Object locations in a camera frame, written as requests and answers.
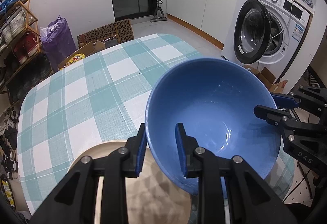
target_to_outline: table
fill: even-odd
[[[180,38],[153,34],[95,53],[35,86],[22,103],[18,166],[33,214],[86,149],[137,134],[159,77],[174,65],[202,55]],[[294,175],[282,150],[267,177],[284,197]]]

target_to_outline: baseboard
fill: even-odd
[[[180,25],[182,25],[183,27],[188,28],[189,30],[193,31],[194,33],[198,34],[199,36],[203,37],[204,39],[206,39],[207,41],[211,42],[213,45],[215,45],[216,47],[220,48],[221,50],[224,47],[224,44],[221,43],[220,41],[218,41],[217,39],[215,39],[214,37],[210,36],[209,34],[203,32],[201,29],[198,29],[197,27],[175,17],[172,16],[170,14],[167,14],[168,19],[179,23]]]

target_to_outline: washing machine label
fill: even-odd
[[[240,50],[240,52],[243,54],[244,50],[242,50],[241,45],[238,45],[238,49]]]
[[[296,25],[292,37],[295,38],[297,41],[300,41],[304,29],[301,28],[298,24]]]

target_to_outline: box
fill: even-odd
[[[282,93],[288,81],[284,80],[282,82],[274,84],[276,78],[266,67],[264,67],[261,72],[247,64],[243,65],[242,67],[253,73],[270,92]]]
[[[77,36],[78,46],[82,47],[88,42],[113,35],[117,35],[119,43],[133,40],[134,35],[130,20],[124,19],[81,34]]]
[[[83,47],[80,47],[78,50],[74,51],[71,55],[69,55],[65,60],[63,60],[60,64],[58,64],[58,68],[64,68],[66,63],[75,55],[75,54],[84,54],[85,57],[90,56],[94,53],[97,53],[101,50],[104,50],[106,45],[103,42],[96,41],[95,43],[89,42],[85,44]]]

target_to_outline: blue bowl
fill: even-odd
[[[261,81],[235,63],[200,58],[174,66],[156,82],[146,107],[154,159],[173,183],[197,194],[198,179],[186,179],[179,164],[175,125],[183,123],[199,146],[228,159],[240,155],[265,178],[276,162],[281,135],[254,115],[258,104],[276,109]]]

